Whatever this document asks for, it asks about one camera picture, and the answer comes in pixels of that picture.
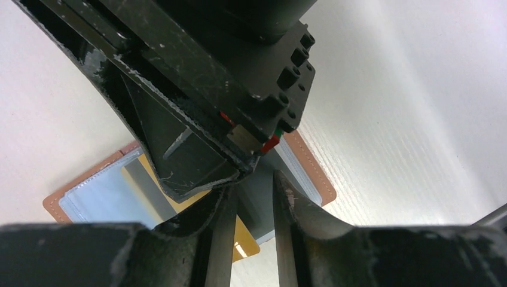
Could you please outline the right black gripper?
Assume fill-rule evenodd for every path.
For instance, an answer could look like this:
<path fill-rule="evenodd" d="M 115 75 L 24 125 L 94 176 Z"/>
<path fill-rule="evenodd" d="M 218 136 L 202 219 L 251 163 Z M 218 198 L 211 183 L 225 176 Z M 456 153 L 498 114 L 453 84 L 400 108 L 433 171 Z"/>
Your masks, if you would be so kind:
<path fill-rule="evenodd" d="M 301 17 L 313 1 L 17 5 L 116 112 L 177 202 L 241 180 L 259 160 L 198 107 L 261 143 L 300 124 L 315 75 Z"/>

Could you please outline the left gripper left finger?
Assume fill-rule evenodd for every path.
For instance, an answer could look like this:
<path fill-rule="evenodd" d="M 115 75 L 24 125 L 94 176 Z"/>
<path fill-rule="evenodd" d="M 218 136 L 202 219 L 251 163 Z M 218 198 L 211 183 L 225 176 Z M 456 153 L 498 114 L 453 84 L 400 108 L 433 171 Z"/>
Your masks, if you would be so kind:
<path fill-rule="evenodd" d="M 237 194 L 212 190 L 149 229 L 135 222 L 1 227 L 2 286 L 228 286 Z"/>

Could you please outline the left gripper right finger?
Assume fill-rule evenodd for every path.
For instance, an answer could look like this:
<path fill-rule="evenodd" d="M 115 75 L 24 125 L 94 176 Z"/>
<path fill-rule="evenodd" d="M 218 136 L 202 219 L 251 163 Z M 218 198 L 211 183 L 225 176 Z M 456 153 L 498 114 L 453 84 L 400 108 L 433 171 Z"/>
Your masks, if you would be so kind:
<path fill-rule="evenodd" d="M 273 175 L 281 286 L 505 286 L 506 234 L 480 225 L 357 227 Z"/>

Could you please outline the gold striped credit card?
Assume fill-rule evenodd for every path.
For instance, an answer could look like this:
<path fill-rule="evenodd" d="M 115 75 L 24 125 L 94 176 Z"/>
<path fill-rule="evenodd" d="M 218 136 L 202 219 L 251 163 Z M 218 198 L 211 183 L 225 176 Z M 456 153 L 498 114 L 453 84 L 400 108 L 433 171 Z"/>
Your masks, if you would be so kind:
<path fill-rule="evenodd" d="M 182 203 L 175 202 L 162 192 L 161 185 L 156 181 L 154 171 L 149 166 L 147 157 L 143 154 L 122 167 L 121 175 L 129 187 L 133 189 L 136 200 L 148 212 L 149 217 L 155 221 L 152 226 L 174 217 L 209 193 L 208 190 L 202 191 Z M 236 262 L 254 256 L 260 253 L 260 250 L 259 244 L 257 244 L 240 217 L 237 216 L 233 261 Z"/>

